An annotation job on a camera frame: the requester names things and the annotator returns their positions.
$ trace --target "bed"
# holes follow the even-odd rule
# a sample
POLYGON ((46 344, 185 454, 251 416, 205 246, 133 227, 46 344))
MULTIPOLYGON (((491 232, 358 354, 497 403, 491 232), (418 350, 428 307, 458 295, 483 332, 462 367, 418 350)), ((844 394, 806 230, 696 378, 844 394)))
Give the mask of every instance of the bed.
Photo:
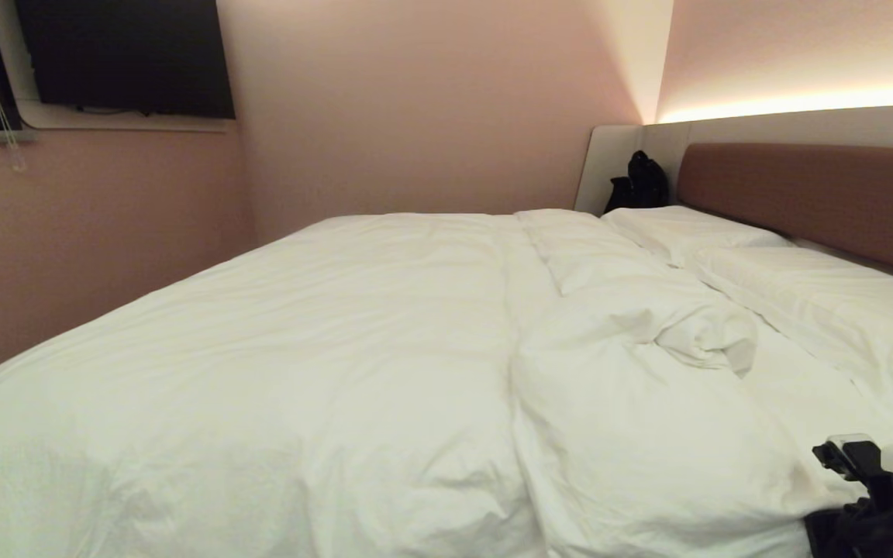
POLYGON ((893 400, 712 273, 786 237, 893 273, 886 181, 695 145, 681 202, 780 236, 688 265, 556 209, 350 216, 199 273, 0 365, 0 556, 805 555, 858 497, 809 449, 892 443, 893 400))

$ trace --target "white comforter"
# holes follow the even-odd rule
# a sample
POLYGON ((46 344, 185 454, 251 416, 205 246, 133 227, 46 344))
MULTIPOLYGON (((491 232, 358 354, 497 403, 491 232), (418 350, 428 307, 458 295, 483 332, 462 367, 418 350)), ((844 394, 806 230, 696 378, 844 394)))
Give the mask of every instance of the white comforter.
POLYGON ((309 227, 0 366, 0 556, 800 549, 828 495, 681 273, 573 212, 309 227))
POLYGON ((334 219, 14 358, 0 557, 540 555, 507 366, 545 273, 511 216, 334 219))

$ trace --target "tv screen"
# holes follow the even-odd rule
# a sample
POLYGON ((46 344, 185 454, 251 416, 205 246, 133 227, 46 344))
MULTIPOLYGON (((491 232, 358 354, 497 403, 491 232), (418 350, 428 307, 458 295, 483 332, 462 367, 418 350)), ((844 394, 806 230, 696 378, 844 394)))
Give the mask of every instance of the tv screen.
POLYGON ((40 101, 234 118, 215 0, 16 0, 40 101))

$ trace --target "pink wall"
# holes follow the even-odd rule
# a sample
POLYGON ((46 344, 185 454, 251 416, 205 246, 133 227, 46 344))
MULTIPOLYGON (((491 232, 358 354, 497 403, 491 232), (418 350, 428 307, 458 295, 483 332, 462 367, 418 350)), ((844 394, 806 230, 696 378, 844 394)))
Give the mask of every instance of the pink wall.
POLYGON ((658 121, 893 105, 893 0, 676 0, 658 121))
POLYGON ((222 0, 260 240, 333 215, 574 205, 638 124, 580 0, 222 0))
POLYGON ((0 361, 247 250, 237 133, 43 132, 0 146, 0 361))

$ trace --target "window blind cord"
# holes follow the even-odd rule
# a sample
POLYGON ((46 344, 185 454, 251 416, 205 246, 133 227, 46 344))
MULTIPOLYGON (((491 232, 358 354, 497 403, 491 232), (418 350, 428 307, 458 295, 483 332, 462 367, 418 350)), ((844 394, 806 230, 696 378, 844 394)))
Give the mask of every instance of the window blind cord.
POLYGON ((19 149, 19 141, 16 138, 16 132, 9 124, 9 118, 6 116, 6 110, 2 106, 1 99, 0 121, 2 122, 2 131, 5 132, 6 135, 6 148, 9 150, 9 158, 12 162, 12 168, 17 173, 22 173, 26 170, 26 158, 22 156, 22 152, 19 149))

